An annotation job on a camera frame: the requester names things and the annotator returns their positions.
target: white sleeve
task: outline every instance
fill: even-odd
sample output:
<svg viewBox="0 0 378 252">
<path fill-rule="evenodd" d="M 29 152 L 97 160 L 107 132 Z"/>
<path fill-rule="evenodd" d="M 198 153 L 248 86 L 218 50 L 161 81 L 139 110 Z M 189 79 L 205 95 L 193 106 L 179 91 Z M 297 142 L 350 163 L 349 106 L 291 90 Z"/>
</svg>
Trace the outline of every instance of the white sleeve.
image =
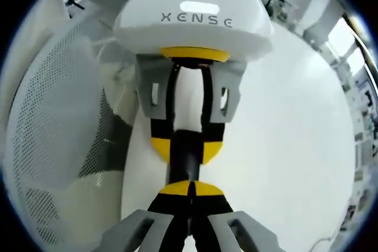
<svg viewBox="0 0 378 252">
<path fill-rule="evenodd" d="M 63 0 L 38 0 L 13 39 L 0 80 L 0 152 L 1 132 L 5 134 L 12 101 L 25 72 L 54 30 L 69 19 Z"/>
</svg>

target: gray bracket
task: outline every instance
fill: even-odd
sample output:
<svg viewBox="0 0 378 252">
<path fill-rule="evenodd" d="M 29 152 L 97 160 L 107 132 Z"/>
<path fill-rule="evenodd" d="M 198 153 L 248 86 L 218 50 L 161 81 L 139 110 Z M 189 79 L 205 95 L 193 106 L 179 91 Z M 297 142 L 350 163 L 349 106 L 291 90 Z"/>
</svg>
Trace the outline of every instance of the gray bracket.
<svg viewBox="0 0 378 252">
<path fill-rule="evenodd" d="M 136 65 L 136 79 L 138 82 L 138 96 L 145 116 L 152 119 L 165 120 L 167 110 L 165 99 L 168 79 L 173 62 L 164 57 L 138 56 Z M 215 63 L 210 66 L 213 85 L 213 106 L 210 122 L 231 122 L 240 101 L 239 86 L 247 67 L 246 63 L 229 61 Z M 152 85 L 158 84 L 158 103 L 152 104 Z M 221 109 L 222 90 L 227 89 L 227 103 Z"/>
<path fill-rule="evenodd" d="M 172 215 L 136 210 L 102 235 L 93 252 L 159 252 Z"/>
<path fill-rule="evenodd" d="M 173 62 L 164 57 L 138 56 L 136 65 L 136 82 L 138 84 L 138 96 L 144 115 L 151 119 L 165 120 L 165 98 L 167 94 L 168 79 L 171 74 Z M 157 105 L 152 104 L 152 86 L 158 86 Z"/>
<path fill-rule="evenodd" d="M 239 86 L 247 64 L 228 61 L 226 63 L 215 63 L 209 68 L 213 81 L 213 107 L 210 122 L 231 122 L 240 101 Z M 221 98 L 223 88 L 228 89 L 228 95 L 226 107 L 222 110 Z"/>
<path fill-rule="evenodd" d="M 284 252 L 277 235 L 245 212 L 208 217 L 222 252 Z"/>
</svg>

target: mesh backrest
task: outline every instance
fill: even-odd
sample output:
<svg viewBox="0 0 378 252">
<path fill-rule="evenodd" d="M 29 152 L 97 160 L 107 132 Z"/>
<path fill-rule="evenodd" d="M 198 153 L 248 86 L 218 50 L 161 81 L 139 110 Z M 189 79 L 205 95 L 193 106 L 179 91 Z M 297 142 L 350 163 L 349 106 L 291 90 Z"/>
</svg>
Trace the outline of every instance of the mesh backrest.
<svg viewBox="0 0 378 252">
<path fill-rule="evenodd" d="M 99 60 L 125 58 L 110 53 L 112 58 L 102 54 L 97 60 L 103 45 L 92 46 L 112 36 L 115 16 L 89 7 L 58 31 L 14 99 L 4 181 L 22 223 L 44 251 L 90 251 L 120 220 L 131 126 L 108 103 Z M 118 160 L 112 166 L 109 153 Z"/>
</svg>

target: window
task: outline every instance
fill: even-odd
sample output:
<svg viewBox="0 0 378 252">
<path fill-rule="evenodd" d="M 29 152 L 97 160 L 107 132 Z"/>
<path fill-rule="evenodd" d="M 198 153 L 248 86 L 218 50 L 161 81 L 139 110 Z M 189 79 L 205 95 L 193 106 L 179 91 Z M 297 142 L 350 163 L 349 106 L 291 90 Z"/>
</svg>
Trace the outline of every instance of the window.
<svg viewBox="0 0 378 252">
<path fill-rule="evenodd" d="M 342 57 L 353 45 L 354 36 L 344 18 L 338 20 L 336 26 L 328 36 L 328 42 L 338 57 Z"/>
<path fill-rule="evenodd" d="M 354 52 L 348 57 L 347 62 L 349 64 L 352 76 L 356 75 L 357 72 L 360 71 L 365 64 L 361 50 L 359 48 L 356 48 Z"/>
</svg>

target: yellow pad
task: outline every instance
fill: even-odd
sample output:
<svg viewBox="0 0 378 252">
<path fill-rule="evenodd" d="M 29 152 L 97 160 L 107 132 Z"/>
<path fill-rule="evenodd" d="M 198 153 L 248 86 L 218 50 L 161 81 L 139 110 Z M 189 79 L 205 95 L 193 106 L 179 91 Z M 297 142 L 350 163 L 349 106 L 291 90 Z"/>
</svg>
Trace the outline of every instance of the yellow pad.
<svg viewBox="0 0 378 252">
<path fill-rule="evenodd" d="M 160 194 L 187 196 L 190 181 L 181 181 L 169 184 L 160 190 Z"/>
<path fill-rule="evenodd" d="M 161 138 L 151 138 L 152 146 L 161 155 L 162 159 L 166 162 L 170 162 L 170 150 L 171 140 Z"/>
<path fill-rule="evenodd" d="M 215 157 L 220 148 L 222 148 L 223 142 L 204 142 L 203 145 L 203 159 L 202 164 L 205 165 Z"/>
<path fill-rule="evenodd" d="M 223 191 L 214 185 L 203 183 L 201 181 L 195 182 L 195 194 L 196 196 L 218 196 L 223 195 Z"/>
<path fill-rule="evenodd" d="M 161 48 L 160 52 L 167 58 L 190 57 L 209 59 L 219 62 L 226 62 L 230 58 L 230 54 L 224 51 L 202 47 L 165 47 Z"/>
</svg>

